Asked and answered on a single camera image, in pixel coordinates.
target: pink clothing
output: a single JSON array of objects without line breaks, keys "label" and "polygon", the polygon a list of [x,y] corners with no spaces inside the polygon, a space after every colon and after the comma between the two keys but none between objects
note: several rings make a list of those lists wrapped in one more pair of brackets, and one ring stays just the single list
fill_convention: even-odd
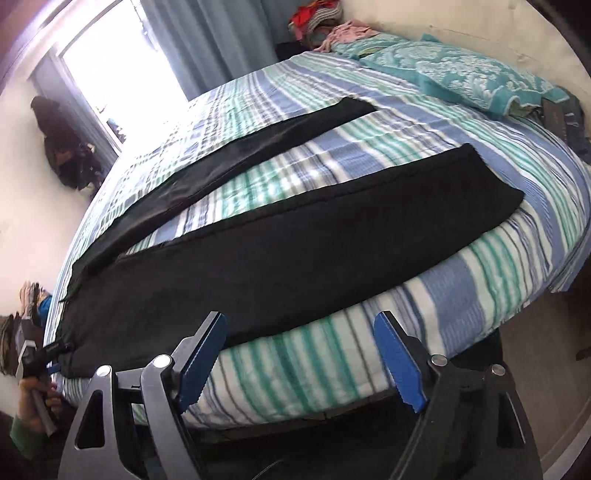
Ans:
[{"label": "pink clothing", "polygon": [[368,25],[359,20],[349,20],[342,25],[338,25],[332,29],[332,32],[322,42],[322,45],[315,48],[314,51],[329,52],[330,44],[334,41],[340,43],[351,43],[360,38],[374,37],[379,34]]}]

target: black fabric strip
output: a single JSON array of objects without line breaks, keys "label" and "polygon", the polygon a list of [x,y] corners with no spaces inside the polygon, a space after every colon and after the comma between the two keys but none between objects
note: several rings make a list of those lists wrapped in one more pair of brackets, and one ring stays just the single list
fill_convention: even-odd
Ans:
[{"label": "black fabric strip", "polygon": [[226,346],[305,325],[435,266],[522,199],[464,145],[121,257],[66,304],[62,373],[141,367],[210,310],[229,319]]},{"label": "black fabric strip", "polygon": [[99,236],[72,266],[66,299],[118,255],[227,181],[290,148],[368,113],[375,108],[350,97],[316,112],[269,125],[224,145],[135,202]]}]

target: mattress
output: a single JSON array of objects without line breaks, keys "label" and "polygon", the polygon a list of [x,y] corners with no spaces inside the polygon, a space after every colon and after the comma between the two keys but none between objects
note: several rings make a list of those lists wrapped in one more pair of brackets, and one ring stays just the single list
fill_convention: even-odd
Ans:
[{"label": "mattress", "polygon": [[[527,119],[494,120],[424,96],[414,85],[357,61],[308,52],[205,93],[162,139],[152,137],[141,154],[124,153],[74,237],[55,298],[63,298],[72,264],[86,247],[175,171],[235,138],[347,95],[378,110],[234,178],[130,252],[464,143],[503,181],[524,191],[525,199],[506,222],[403,285],[306,326],[222,351],[199,402],[184,414],[189,425],[228,428],[286,420],[388,390],[394,382],[372,337],[378,312],[391,310],[431,353],[453,356],[544,290],[567,289],[589,255],[589,173],[554,135]],[[52,302],[46,343],[55,338],[62,310],[63,304]],[[54,380],[73,404],[89,382],[60,374]],[[145,420],[140,406],[134,413]]]}]

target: tool handle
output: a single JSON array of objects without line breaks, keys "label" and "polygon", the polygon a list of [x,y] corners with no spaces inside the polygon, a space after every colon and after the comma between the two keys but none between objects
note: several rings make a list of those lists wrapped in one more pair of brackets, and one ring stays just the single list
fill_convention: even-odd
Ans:
[{"label": "tool handle", "polygon": [[33,396],[33,403],[35,404],[37,414],[41,419],[43,430],[45,430],[46,435],[50,437],[57,431],[56,424],[53,423],[39,390],[31,390],[31,395]]}]

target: patterned pillowcase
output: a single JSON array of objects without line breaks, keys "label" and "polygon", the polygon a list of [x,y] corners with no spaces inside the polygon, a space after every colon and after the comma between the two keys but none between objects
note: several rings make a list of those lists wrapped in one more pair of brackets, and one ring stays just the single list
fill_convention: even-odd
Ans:
[{"label": "patterned pillowcase", "polygon": [[361,38],[351,43],[332,42],[330,49],[348,59],[359,60],[402,41],[406,41],[406,39],[389,33],[380,33],[374,37]]},{"label": "patterned pillowcase", "polygon": [[426,95],[498,115],[527,115],[542,98],[569,96],[550,82],[436,38],[400,42],[361,60],[369,68],[418,85]]}]

